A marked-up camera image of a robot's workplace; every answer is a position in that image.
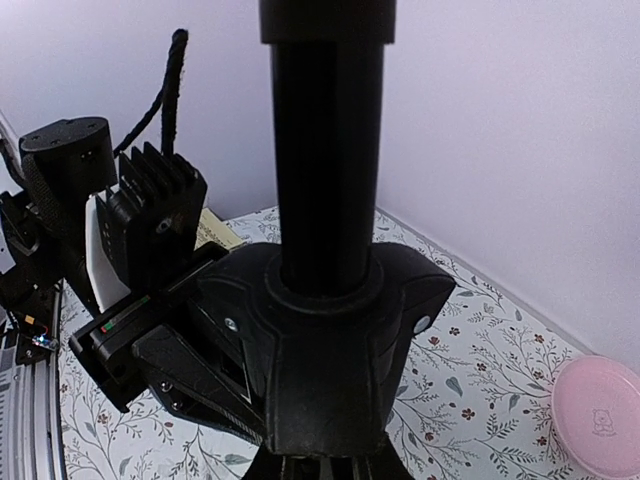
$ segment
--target pink lid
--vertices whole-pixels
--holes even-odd
[[[610,480],[640,474],[640,377],[613,360],[569,362],[551,396],[556,431],[589,472]]]

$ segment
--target yellow sticky note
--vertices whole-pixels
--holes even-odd
[[[233,230],[227,227],[211,210],[205,207],[200,214],[196,248],[201,247],[206,242],[216,242],[227,250],[233,250],[242,245],[240,237],[233,233]]]

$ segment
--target flower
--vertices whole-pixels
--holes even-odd
[[[475,416],[476,416],[476,412],[474,412],[470,408],[465,408],[462,411],[462,418],[464,418],[465,420],[471,420]]]

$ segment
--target white wall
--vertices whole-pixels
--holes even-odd
[[[114,144],[155,97],[171,34],[190,30],[176,149],[209,205],[235,216],[275,204],[269,49],[254,0],[0,4],[0,109],[18,134],[59,118],[109,119]],[[159,124],[146,138],[159,144]]]
[[[400,0],[379,204],[640,372],[640,3]]]

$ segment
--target floral tablecloth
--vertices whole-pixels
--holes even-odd
[[[330,218],[327,230],[330,233]],[[277,209],[232,220],[245,241],[279,241]],[[418,249],[459,285],[414,342],[388,432],[418,480],[595,479],[567,457],[549,399],[561,365],[580,352],[446,253],[376,215],[375,240]],[[68,290],[63,344],[88,320]],[[114,409],[65,347],[61,414],[71,480],[238,479],[256,448],[178,420],[147,392]]]

